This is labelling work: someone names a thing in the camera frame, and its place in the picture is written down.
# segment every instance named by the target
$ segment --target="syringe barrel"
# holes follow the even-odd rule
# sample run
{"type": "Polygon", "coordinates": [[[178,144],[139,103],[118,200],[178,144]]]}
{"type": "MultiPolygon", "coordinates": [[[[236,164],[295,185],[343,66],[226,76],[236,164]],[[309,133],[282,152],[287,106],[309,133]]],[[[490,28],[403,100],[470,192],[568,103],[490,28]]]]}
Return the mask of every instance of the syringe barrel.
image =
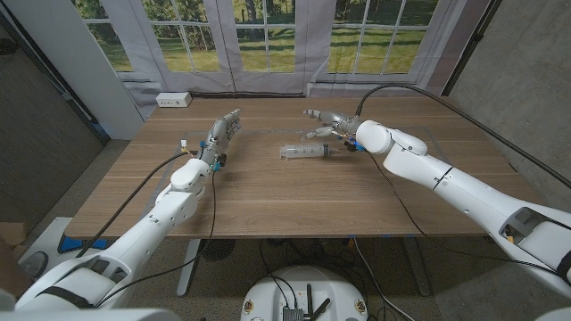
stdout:
{"type": "Polygon", "coordinates": [[[287,144],[279,148],[280,158],[324,157],[329,156],[329,144],[287,144]]]}

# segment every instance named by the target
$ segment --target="glass door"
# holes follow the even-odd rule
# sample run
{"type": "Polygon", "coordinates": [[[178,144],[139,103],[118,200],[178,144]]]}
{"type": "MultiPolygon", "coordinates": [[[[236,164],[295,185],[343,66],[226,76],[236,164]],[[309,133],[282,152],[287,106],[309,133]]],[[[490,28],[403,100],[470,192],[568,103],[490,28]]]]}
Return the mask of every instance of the glass door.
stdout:
{"type": "Polygon", "coordinates": [[[170,91],[234,91],[216,4],[142,0],[145,38],[170,91]]]}
{"type": "Polygon", "coordinates": [[[438,0],[337,0],[318,80],[416,82],[446,10],[438,0]]]}
{"type": "Polygon", "coordinates": [[[236,91],[302,94],[305,30],[296,24],[296,1],[218,0],[218,6],[236,91]]]}

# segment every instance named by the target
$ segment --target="wooden table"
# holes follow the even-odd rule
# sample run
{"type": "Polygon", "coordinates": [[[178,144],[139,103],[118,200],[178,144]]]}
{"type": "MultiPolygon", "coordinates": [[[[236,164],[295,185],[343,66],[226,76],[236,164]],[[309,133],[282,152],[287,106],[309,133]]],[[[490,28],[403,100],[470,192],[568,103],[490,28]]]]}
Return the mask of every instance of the wooden table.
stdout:
{"type": "MultiPolygon", "coordinates": [[[[302,131],[319,126],[305,109],[352,115],[360,99],[194,100],[183,109],[157,109],[70,222],[66,235],[88,238],[158,164],[179,152],[180,139],[197,149],[214,120],[241,108],[243,127],[228,148],[228,164],[216,174],[217,218],[213,237],[346,237],[420,235],[393,191],[364,152],[328,159],[280,160],[279,147],[299,142],[302,131]]],[[[482,131],[422,97],[370,98],[363,119],[374,119],[419,137],[428,152],[492,187],[542,203],[482,131]]],[[[343,149],[343,141],[329,140],[343,149]]],[[[377,156],[379,163],[384,155],[377,156]]],[[[153,206],[174,169],[159,171],[103,236],[118,237],[153,206]]],[[[429,189],[389,173],[411,215],[429,235],[483,235],[471,220],[429,189]]],[[[194,216],[170,237],[206,238],[211,229],[212,193],[194,216]]]]}

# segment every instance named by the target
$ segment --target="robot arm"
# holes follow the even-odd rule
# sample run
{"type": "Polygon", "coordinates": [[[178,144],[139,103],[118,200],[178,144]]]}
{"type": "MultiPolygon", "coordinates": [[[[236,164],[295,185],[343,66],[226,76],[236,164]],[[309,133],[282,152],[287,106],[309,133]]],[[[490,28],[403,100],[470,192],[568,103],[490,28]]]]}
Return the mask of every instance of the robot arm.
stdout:
{"type": "Polygon", "coordinates": [[[432,189],[474,220],[512,259],[556,271],[559,276],[524,266],[532,276],[571,298],[571,214],[497,191],[426,154],[426,145],[420,139],[373,120],[348,119],[329,111],[305,113],[325,120],[332,133],[354,134],[356,144],[369,152],[387,153],[383,162],[386,169],[432,189]],[[335,115],[327,116],[333,121],[327,122],[323,115],[328,114],[335,115]]]}
{"type": "MultiPolygon", "coordinates": [[[[107,250],[70,259],[54,267],[18,300],[17,310],[92,308],[99,301],[137,280],[167,233],[191,218],[203,195],[204,179],[217,170],[228,143],[239,127],[240,110],[214,123],[199,159],[175,171],[157,197],[154,208],[107,250]]],[[[135,287],[113,295],[102,309],[126,306],[135,287]]]]}

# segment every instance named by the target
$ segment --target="electrical outlet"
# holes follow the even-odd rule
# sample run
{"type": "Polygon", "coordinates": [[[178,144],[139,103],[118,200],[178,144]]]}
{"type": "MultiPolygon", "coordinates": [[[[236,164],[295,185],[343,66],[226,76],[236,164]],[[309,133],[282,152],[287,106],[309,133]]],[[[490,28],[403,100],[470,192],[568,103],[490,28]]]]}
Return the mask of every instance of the electrical outlet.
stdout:
{"type": "Polygon", "coordinates": [[[160,93],[156,100],[160,107],[187,107],[193,97],[189,93],[160,93]]]}

